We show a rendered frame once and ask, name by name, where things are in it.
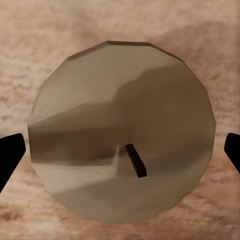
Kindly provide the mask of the pillar candle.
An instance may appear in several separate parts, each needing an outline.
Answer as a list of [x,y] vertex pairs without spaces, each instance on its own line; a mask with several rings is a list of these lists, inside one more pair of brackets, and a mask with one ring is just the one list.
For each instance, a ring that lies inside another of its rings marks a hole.
[[41,84],[27,128],[31,165],[49,195],[112,225],[149,220],[193,192],[216,121],[181,58],[148,42],[104,41]]

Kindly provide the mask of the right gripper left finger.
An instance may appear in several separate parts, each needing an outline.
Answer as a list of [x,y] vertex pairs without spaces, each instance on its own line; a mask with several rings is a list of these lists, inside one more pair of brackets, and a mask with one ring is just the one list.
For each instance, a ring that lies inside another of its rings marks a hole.
[[0,138],[0,193],[26,153],[22,133]]

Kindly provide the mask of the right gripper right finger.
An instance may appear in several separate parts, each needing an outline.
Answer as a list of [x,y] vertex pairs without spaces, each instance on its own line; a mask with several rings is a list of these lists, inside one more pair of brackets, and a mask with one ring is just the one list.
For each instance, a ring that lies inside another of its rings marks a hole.
[[224,146],[224,151],[240,173],[240,135],[229,133]]

